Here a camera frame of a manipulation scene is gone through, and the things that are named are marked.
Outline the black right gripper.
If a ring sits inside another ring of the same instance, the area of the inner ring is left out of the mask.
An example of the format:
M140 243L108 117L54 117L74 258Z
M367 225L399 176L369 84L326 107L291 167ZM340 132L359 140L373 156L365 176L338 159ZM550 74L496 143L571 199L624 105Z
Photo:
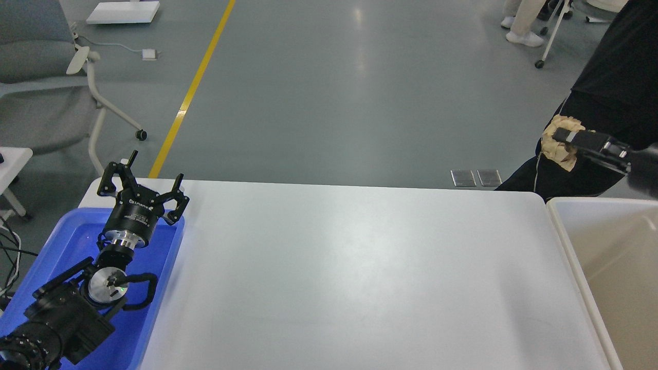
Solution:
M628 175L633 190L657 199L657 144L643 150L632 150L630 145L604 133L581 129L569 131L558 128L553 140L576 149L577 152L607 169Z

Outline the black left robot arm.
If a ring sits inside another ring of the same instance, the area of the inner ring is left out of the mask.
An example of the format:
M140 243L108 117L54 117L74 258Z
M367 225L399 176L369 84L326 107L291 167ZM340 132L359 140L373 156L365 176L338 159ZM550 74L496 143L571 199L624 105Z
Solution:
M87 257L43 284L24 315L26 322L2 337L2 369L59 369L66 359L80 363L115 331L120 311L142 310L157 295L160 278L152 272L128 274L135 250L150 243L159 220L174 225L190 201L179 174L166 193L137 183L125 162L110 162L97 194L115 199L97 239L99 255Z

